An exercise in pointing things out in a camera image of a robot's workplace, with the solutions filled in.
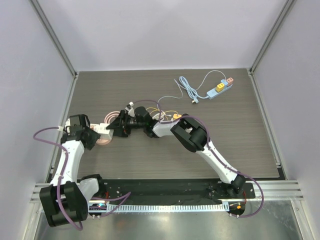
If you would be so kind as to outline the white cube socket plain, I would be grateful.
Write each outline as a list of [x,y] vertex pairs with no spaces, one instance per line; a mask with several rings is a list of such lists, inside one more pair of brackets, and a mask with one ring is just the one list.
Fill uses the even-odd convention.
[[114,130],[108,129],[108,127],[108,123],[100,123],[97,133],[100,134],[101,139],[111,141],[113,138]]

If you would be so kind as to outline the white cube socket tiger sticker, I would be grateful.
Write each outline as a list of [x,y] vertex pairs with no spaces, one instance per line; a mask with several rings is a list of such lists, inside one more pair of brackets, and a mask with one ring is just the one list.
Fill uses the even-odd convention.
[[100,123],[100,124],[91,123],[90,124],[90,128],[98,134],[105,134],[107,126],[108,126],[108,124],[106,124],[106,123]]

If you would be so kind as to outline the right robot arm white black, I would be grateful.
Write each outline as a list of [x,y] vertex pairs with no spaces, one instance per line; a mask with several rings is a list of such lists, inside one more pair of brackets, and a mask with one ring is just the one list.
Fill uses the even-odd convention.
[[160,117],[154,119],[145,107],[139,106],[133,114],[129,110],[121,110],[106,128],[113,130],[114,136],[122,138],[128,137],[132,129],[142,129],[150,138],[173,136],[186,150],[198,154],[213,168],[229,197],[237,198],[244,191],[245,176],[219,153],[206,127],[188,114],[161,121]]

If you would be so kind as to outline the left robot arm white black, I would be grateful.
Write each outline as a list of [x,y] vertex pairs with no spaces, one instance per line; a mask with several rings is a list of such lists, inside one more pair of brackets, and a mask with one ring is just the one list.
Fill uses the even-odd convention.
[[77,182],[82,155],[95,146],[100,135],[90,128],[85,114],[70,116],[61,131],[63,135],[56,145],[61,149],[58,167],[49,186],[40,190],[39,199],[50,227],[72,224],[80,231],[87,219],[91,198],[100,200],[106,195],[99,174]]

